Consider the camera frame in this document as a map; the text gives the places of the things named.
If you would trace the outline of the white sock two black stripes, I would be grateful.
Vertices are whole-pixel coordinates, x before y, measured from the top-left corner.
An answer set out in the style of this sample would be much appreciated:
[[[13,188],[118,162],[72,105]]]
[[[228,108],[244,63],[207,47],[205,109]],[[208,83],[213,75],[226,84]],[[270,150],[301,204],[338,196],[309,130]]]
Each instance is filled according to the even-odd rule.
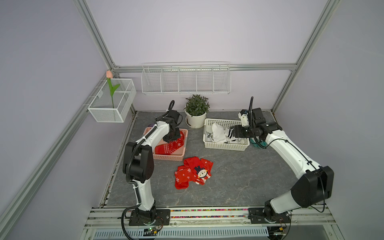
[[[226,143],[225,128],[217,123],[212,124],[212,140],[214,143]]]

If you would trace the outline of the white sport sock grey toe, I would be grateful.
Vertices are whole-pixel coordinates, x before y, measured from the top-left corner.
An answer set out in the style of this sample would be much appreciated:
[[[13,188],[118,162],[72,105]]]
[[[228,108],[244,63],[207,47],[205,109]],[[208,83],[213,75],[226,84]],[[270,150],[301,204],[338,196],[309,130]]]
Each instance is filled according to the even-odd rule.
[[[225,135],[226,135],[227,143],[239,144],[240,140],[239,140],[239,138],[234,136],[234,130],[233,129],[231,129],[231,128],[225,129]]]

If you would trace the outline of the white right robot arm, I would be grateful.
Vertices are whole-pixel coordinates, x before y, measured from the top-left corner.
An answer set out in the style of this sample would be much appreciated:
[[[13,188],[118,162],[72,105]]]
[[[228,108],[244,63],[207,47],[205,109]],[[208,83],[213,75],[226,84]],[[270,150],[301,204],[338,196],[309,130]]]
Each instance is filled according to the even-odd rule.
[[[289,211],[325,203],[332,195],[334,171],[321,166],[303,153],[276,122],[267,122],[262,110],[250,102],[239,113],[240,125],[232,127],[236,138],[252,140],[259,148],[273,148],[289,165],[298,179],[286,193],[265,202],[260,216],[268,223],[277,222]]]

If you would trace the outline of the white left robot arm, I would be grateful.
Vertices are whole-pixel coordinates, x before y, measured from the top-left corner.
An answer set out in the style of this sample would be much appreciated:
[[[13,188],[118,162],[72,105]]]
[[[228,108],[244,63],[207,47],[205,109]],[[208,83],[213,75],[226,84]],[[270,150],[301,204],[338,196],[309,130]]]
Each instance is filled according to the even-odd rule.
[[[151,188],[155,167],[153,151],[161,140],[171,143],[181,138],[180,113],[173,110],[174,104],[172,100],[166,113],[155,119],[155,124],[147,134],[125,145],[123,173],[127,183],[133,185],[137,201],[133,217],[140,224],[154,224],[157,218],[156,201]]]

